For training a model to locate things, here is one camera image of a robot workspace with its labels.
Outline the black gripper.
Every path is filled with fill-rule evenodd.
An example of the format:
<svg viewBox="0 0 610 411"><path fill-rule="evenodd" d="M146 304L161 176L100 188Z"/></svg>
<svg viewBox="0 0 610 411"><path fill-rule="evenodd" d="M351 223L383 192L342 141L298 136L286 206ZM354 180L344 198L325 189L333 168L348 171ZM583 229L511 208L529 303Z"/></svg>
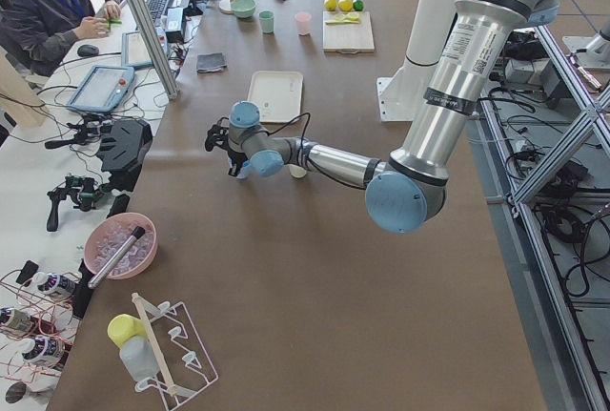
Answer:
<svg viewBox="0 0 610 411"><path fill-rule="evenodd" d="M204 149L207 152L211 152L214 148L222 149L225 152L229 151L229 126L225 124L225 121L228 121L226 116L220 117L207 131L204 141ZM228 162L229 176L243 177L243 163L230 157L228 158Z"/></svg>

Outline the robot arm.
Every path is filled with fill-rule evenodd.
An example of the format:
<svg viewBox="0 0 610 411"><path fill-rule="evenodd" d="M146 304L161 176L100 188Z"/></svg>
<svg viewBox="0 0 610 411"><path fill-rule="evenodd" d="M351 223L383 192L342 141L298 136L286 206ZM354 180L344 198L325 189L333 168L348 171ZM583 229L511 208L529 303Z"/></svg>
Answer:
<svg viewBox="0 0 610 411"><path fill-rule="evenodd" d="M285 165L319 172L365 193L369 216L393 233L411 232L435 216L446 198L447 161L473 113L509 34L551 22L559 0L455 0L451 28L423 104L403 144L387 161L352 154L304 136L274 137L249 101L233 105L228 124L207 132L206 151L224 150L229 174L248 165L262 177Z"/></svg>

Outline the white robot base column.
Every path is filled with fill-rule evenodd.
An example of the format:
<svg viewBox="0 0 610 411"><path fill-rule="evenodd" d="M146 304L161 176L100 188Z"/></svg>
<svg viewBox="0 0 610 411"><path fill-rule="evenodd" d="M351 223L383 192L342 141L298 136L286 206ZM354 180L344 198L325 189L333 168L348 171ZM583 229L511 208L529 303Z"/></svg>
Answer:
<svg viewBox="0 0 610 411"><path fill-rule="evenodd" d="M456 16L454 0L418 0L404 62L377 80L380 119L412 121L435 72Z"/></svg>

